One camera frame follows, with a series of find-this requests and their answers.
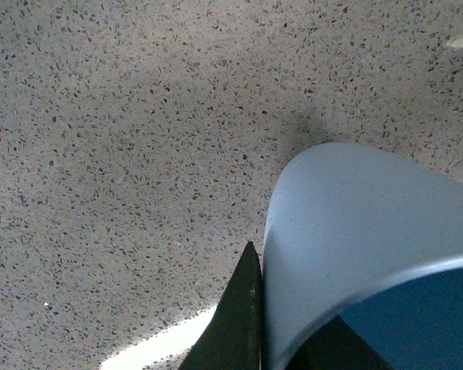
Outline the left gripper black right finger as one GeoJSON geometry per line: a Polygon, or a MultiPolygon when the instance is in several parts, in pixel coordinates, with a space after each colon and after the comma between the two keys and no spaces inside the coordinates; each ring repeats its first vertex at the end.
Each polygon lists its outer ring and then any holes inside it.
{"type": "Polygon", "coordinates": [[[392,369],[340,316],[313,333],[290,359],[291,370],[392,369]]]}

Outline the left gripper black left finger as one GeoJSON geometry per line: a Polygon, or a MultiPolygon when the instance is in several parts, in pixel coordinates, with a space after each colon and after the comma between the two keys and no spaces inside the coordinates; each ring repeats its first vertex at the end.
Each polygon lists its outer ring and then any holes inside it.
{"type": "Polygon", "coordinates": [[[260,369],[262,271],[254,244],[245,245],[209,324],[181,369],[260,369]]]}

